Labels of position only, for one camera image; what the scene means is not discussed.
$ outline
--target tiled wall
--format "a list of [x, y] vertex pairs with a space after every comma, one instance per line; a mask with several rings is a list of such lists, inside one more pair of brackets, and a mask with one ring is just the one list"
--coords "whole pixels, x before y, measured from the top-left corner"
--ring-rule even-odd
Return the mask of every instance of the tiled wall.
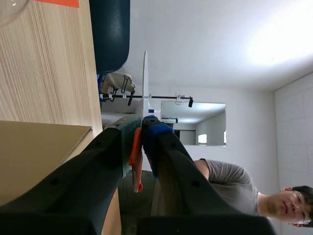
[[[279, 187], [313, 187], [313, 73], [275, 92]], [[312, 235], [313, 228], [282, 224], [282, 235]]]

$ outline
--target window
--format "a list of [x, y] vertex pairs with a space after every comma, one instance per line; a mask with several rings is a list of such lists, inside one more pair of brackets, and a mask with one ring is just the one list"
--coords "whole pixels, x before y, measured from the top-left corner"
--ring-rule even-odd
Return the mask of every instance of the window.
[[198, 135], [198, 143], [206, 143], [206, 134]]
[[226, 138], [226, 130], [224, 130], [224, 144], [226, 144], [227, 138]]

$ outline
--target clear plastic container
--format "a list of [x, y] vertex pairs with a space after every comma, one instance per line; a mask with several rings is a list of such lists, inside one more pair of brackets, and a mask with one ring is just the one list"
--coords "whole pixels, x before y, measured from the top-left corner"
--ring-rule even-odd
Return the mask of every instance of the clear plastic container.
[[0, 0], [0, 27], [14, 21], [30, 0]]

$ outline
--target metal rod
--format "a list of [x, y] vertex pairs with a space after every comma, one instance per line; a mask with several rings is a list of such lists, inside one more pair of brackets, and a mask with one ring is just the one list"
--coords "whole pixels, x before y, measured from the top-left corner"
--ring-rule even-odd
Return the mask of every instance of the metal rod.
[[[103, 97], [109, 97], [109, 94], [102, 94]], [[127, 95], [126, 98], [142, 98], [142, 95]], [[112, 94], [112, 98], [123, 98], [120, 94]], [[151, 96], [153, 99], [177, 99], [175, 96]], [[180, 97], [180, 99], [190, 99], [190, 97]]]

